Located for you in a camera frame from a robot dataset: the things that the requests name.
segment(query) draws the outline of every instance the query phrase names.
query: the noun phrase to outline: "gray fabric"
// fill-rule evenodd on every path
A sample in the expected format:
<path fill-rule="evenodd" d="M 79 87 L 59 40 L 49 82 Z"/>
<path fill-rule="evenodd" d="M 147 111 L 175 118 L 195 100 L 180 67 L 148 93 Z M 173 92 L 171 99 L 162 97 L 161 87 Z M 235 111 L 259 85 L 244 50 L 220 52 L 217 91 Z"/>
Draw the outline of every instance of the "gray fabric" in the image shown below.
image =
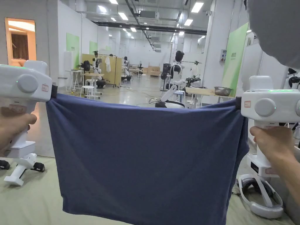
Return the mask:
<path fill-rule="evenodd" d="M 264 52 L 300 69 L 300 1 L 247 0 L 251 30 Z"/>
<path fill-rule="evenodd" d="M 65 212 L 136 225 L 225 225 L 248 152 L 247 120 L 234 100 L 186 110 L 58 94 L 46 107 Z"/>

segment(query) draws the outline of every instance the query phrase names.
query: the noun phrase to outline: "sticker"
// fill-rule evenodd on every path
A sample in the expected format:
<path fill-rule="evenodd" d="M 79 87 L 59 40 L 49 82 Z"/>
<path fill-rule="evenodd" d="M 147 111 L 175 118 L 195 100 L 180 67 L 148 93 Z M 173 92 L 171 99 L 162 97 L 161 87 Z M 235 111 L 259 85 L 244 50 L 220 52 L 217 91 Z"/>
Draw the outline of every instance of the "sticker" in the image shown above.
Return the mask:
<path fill-rule="evenodd" d="M 20 106 L 20 105 L 9 105 L 8 108 L 15 113 L 26 113 L 27 110 L 26 106 Z"/>
<path fill-rule="evenodd" d="M 42 91 L 48 92 L 48 91 L 49 91 L 49 86 L 46 85 L 46 84 L 43 84 L 43 85 L 42 85 Z"/>
<path fill-rule="evenodd" d="M 245 108 L 251 108 L 251 101 L 245 101 L 244 102 L 244 107 Z"/>
<path fill-rule="evenodd" d="M 271 174 L 271 175 L 277 175 L 277 173 L 275 173 L 275 171 L 272 168 L 267 168 L 265 170 L 266 174 Z"/>

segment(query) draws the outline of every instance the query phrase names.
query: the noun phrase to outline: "red label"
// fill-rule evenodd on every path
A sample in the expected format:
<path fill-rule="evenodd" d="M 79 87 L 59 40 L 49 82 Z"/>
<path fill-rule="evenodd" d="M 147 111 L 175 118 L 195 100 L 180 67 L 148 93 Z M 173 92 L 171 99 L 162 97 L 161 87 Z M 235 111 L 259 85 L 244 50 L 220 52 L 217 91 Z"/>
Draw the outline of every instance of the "red label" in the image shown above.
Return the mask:
<path fill-rule="evenodd" d="M 245 108 L 251 108 L 251 101 L 245 101 L 244 102 L 244 107 Z"/>
<path fill-rule="evenodd" d="M 46 84 L 43 84 L 43 85 L 42 85 L 42 91 L 48 92 L 48 91 L 49 91 L 49 86 L 46 85 Z"/>

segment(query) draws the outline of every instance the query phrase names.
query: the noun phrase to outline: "doorway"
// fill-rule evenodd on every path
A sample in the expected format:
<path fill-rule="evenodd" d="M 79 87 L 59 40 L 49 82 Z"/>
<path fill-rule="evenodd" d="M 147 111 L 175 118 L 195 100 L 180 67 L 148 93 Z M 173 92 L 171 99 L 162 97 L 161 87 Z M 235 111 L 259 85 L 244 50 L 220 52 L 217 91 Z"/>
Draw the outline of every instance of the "doorway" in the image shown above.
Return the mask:
<path fill-rule="evenodd" d="M 34 20 L 5 18 L 5 29 L 8 64 L 22 67 L 26 60 L 36 60 Z"/>

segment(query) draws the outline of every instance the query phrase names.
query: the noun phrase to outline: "brown curtain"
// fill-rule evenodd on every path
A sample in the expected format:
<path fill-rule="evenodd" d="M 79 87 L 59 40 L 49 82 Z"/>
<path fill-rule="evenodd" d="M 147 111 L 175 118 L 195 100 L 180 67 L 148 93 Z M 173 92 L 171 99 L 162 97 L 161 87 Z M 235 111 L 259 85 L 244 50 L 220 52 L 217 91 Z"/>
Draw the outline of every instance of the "brown curtain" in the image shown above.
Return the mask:
<path fill-rule="evenodd" d="M 14 59 L 29 59 L 27 35 L 11 34 Z"/>

